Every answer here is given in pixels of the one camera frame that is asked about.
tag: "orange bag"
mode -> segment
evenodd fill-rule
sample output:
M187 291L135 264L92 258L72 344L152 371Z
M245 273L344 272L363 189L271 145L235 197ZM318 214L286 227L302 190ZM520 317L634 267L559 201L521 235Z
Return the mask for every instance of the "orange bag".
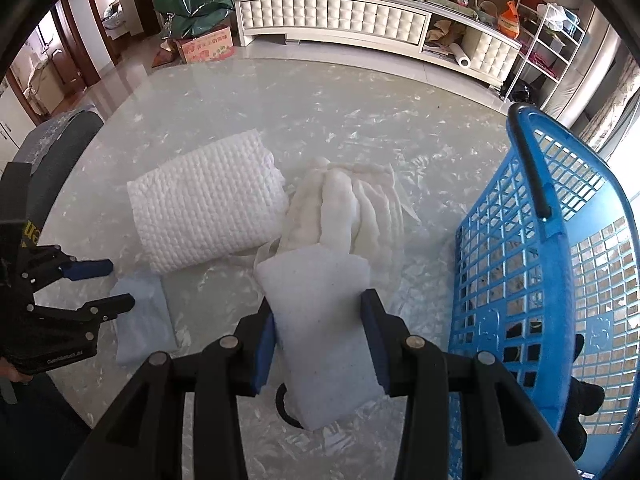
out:
M518 17L518 9L516 2L511 0L507 2L509 8L505 10L498 18L498 30L505 36L515 40L520 34L520 18Z

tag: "paper towel roll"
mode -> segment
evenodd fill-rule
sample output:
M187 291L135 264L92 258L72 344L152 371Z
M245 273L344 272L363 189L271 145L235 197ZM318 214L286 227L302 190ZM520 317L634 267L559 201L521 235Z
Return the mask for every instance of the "paper towel roll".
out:
M457 43L451 43L449 45L449 48L451 49L453 55L456 56L456 61L458 62L458 64L462 68L469 68L469 66L471 65L471 60L460 48L460 46Z

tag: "green plastic bag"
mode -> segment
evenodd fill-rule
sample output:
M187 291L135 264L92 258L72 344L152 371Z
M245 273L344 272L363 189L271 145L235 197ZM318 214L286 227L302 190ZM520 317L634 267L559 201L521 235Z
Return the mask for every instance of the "green plastic bag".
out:
M234 10L234 0L154 0L154 8L168 17L163 39L191 40L222 22Z

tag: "cardboard box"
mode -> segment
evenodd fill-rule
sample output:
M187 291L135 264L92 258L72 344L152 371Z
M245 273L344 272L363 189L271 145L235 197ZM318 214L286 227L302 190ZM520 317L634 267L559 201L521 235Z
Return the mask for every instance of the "cardboard box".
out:
M234 42L228 25L219 25L193 40L177 40L180 57L187 63L220 61L234 54Z

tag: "shelf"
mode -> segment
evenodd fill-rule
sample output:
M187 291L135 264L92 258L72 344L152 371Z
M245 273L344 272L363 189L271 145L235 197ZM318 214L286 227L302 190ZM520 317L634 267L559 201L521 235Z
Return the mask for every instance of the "shelf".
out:
M533 34L531 34L526 28L522 27L522 30L530 37L535 38L535 36ZM558 52L556 52L555 50L553 50L550 46L548 46L548 44L546 44L544 41L540 40L540 38L538 38L538 40L536 41L536 43L541 44L542 46L544 46L549 52L553 53L556 55L556 57L560 60L560 61L564 61L565 63L569 64L569 62L562 56L560 56L560 54Z
M546 68L532 62L532 60L527 59L527 57L522 53L519 52L518 56L521 57L527 64L530 64L532 67L537 68L538 70L540 70L540 72L542 72L544 75L546 75L549 79L551 79L551 81L554 81L555 83L559 83L560 80L554 76L551 72L549 72L549 70L547 70Z
M525 4L522 4L522 3L518 4L518 6L519 6L519 7L522 7L523 9L528 10L529 12L531 12L532 14L534 14L535 16L537 16L539 20L541 19L541 17L540 17L540 15L538 14L538 12L537 12L536 10L533 10L531 7L527 7ZM579 31L580 31L581 36L582 36L582 37L584 37L584 31L579 27L579 25L578 25L577 23L575 23L573 20L570 20L569 18L567 18L566 20L567 20L569 23L571 23L573 26L575 26L575 28L576 28L577 30L579 30ZM577 41L577 40L576 40L576 39L575 39L571 34L569 34L566 30L564 30L564 28L562 28L562 30L554 30L554 32L562 32L562 33L563 33L567 38L569 38L569 40L570 40L573 44L580 45L580 42L579 42L579 41Z
M480 72L479 70L475 70L473 68L464 68L460 66L453 56L447 56L445 58L438 54L434 54L432 52L428 52L427 50L423 50L420 53L416 52L415 54L411 54L411 57L414 57L415 59L419 59L421 61L426 61L429 63L440 65L445 68L449 68L451 70L455 70L456 72L460 72L461 74L465 74L475 79L479 79L480 81L483 81L488 85L493 86L497 89L499 89L503 83L503 81L500 81L497 77L492 76L490 74Z
M538 24L536 24L535 22L530 22L533 25L535 25L536 30L538 29ZM535 32L531 32L527 27L521 27L520 30L524 30L526 31L527 34L529 34L531 37L533 37L535 35ZM568 43L564 43L559 36L553 37L551 36L548 32L545 32L546 35L550 36L554 41L559 41L559 43L562 45L562 48L568 47L569 44Z

